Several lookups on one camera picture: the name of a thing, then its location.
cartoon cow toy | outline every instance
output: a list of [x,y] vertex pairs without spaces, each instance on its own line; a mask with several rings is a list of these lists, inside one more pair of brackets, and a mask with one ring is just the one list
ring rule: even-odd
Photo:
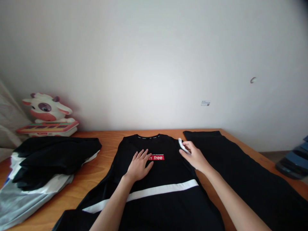
[[65,118],[73,111],[60,103],[58,96],[51,97],[46,94],[32,93],[31,99],[23,99],[22,102],[31,106],[31,115],[36,117],[36,124],[31,124],[18,129],[17,133],[27,133],[29,136],[70,136],[77,131],[79,124],[73,118]]

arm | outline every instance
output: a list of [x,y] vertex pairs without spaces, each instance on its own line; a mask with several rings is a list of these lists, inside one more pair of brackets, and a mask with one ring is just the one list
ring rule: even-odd
[[90,231],[118,230],[126,204],[127,197],[133,184],[143,179],[153,166],[153,161],[145,168],[147,160],[152,155],[148,150],[136,152],[127,173],[122,177],[116,190],[107,202],[105,208],[100,212]]
[[188,155],[182,149],[180,154],[197,170],[202,172],[211,182],[219,198],[224,204],[237,231],[270,231],[270,228],[258,215],[236,194],[222,176],[207,162],[201,151],[191,141],[183,142],[191,150]]

folded clothes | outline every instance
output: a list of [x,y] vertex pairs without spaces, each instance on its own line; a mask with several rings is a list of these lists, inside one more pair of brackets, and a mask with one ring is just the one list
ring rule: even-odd
[[97,138],[35,137],[22,143],[11,156],[9,181],[0,190],[0,231],[23,222],[71,183],[73,173],[100,148]]
[[[73,178],[73,175],[69,175],[58,191],[71,183]],[[57,193],[24,194],[12,180],[9,180],[0,190],[0,231],[22,223],[55,194]]]
[[29,138],[14,150],[19,158],[25,159],[19,163],[20,169],[13,183],[17,183],[23,191],[39,189],[56,174],[71,175],[77,172],[101,147],[98,138]]
[[[93,160],[96,156],[97,153],[95,153],[92,157],[90,157],[88,160],[85,161],[85,163]],[[10,175],[8,176],[8,179],[14,179],[16,173],[19,171],[19,169],[21,168],[21,166],[19,165],[25,158],[20,158],[18,157],[18,153],[14,152],[12,154],[11,157],[11,168],[12,168],[12,172],[10,173]],[[36,190],[31,190],[31,191],[22,191],[22,193],[26,193],[26,194],[35,194],[35,193],[43,193],[43,194],[50,194],[50,193],[56,193],[60,190],[60,188],[62,188],[62,186],[65,184],[65,182],[67,181],[67,179],[70,177],[71,175],[64,175],[64,174],[56,174],[54,175],[54,177],[48,181],[43,187],[36,189]]]

black t-shirt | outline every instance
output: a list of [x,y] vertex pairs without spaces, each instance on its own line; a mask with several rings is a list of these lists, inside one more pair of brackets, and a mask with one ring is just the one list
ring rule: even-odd
[[136,151],[152,153],[154,165],[137,181],[125,205],[119,230],[224,230],[194,168],[179,154],[178,140],[167,135],[124,137],[106,177],[76,210],[65,211],[53,230],[89,230],[116,189]]

white stripe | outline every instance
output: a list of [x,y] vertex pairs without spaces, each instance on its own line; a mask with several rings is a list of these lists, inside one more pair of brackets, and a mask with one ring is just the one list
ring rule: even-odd
[[[179,184],[167,184],[167,185],[157,186],[153,188],[148,188],[148,189],[132,192],[131,194],[128,195],[126,202],[140,199],[143,197],[163,194],[163,193],[183,191],[183,190],[195,187],[195,186],[198,186],[198,183],[196,182],[196,180],[190,180],[190,181],[186,181],[184,183],[179,183]],[[86,211],[89,213],[99,212],[103,210],[103,208],[106,206],[108,201],[109,199],[103,200],[99,203],[96,203],[87,208],[84,208],[83,211]]]

